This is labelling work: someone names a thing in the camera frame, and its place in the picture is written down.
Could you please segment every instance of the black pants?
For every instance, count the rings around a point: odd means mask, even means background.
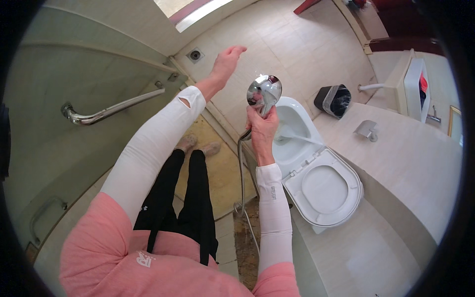
[[[143,202],[133,229],[151,231],[147,245],[149,253],[153,250],[159,230],[183,234],[200,244],[200,263],[207,266],[209,255],[216,260],[218,241],[209,199],[205,155],[200,150],[191,154],[185,202],[177,218],[172,203],[184,161],[185,153],[174,150]]]

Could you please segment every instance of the white arm sleeve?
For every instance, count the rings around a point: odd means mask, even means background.
[[[282,187],[282,174],[277,164],[256,168],[259,188],[259,219],[261,246],[259,271],[292,261],[292,222]]]
[[[190,107],[179,98],[187,100]],[[123,208],[132,226],[158,172],[205,106],[198,88],[186,88],[143,124],[120,154],[101,192]]]

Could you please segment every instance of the under armour logo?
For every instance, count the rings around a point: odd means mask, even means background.
[[[153,257],[147,256],[139,251],[139,256],[137,257],[137,263],[142,266],[150,268],[150,264],[152,263],[152,259],[156,260]]]

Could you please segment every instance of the shower head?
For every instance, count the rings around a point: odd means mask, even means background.
[[[262,118],[265,118],[271,107],[277,104],[282,95],[282,83],[273,75],[262,75],[256,78],[247,89],[247,103],[253,106]],[[251,129],[239,138],[240,141],[251,138]]]

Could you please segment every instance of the pink sleeve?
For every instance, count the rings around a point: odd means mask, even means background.
[[[61,251],[59,280],[68,296],[97,286],[128,254],[129,217],[114,199],[99,193],[68,235]]]
[[[300,296],[294,265],[290,262],[282,262],[266,268],[257,277],[252,294],[256,297]]]

